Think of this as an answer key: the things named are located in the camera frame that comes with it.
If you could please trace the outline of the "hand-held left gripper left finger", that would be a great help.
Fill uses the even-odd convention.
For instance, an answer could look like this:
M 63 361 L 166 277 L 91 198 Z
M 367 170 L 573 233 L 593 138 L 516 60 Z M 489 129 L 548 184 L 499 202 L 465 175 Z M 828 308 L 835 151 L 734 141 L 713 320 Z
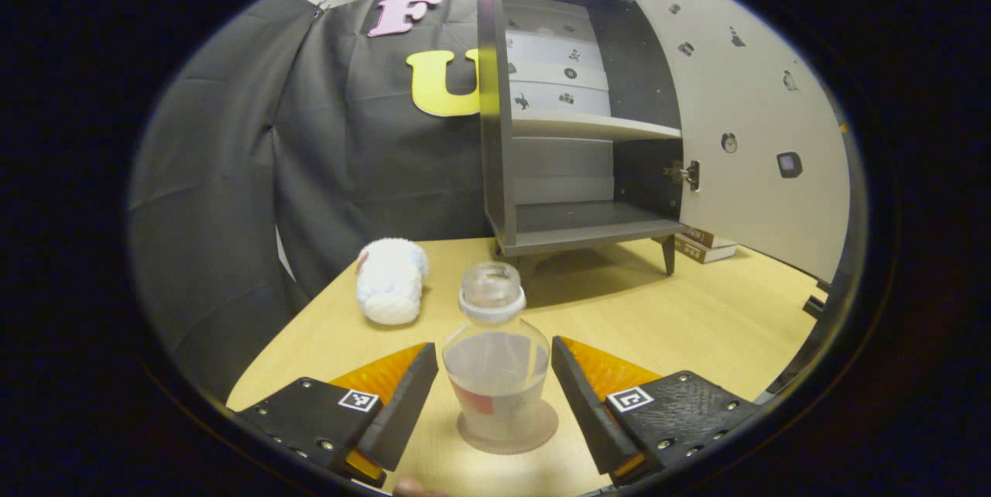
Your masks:
M 418 343 L 329 382 L 300 377 L 237 415 L 319 468 L 379 488 L 438 371 L 435 344 Z

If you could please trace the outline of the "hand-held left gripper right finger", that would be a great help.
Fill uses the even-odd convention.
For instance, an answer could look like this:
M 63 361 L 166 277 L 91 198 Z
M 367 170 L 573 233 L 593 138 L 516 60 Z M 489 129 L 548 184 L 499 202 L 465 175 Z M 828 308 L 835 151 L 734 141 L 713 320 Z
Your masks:
M 592 460 L 616 485 L 706 455 L 759 409 L 689 370 L 661 375 L 567 336 L 551 365 Z

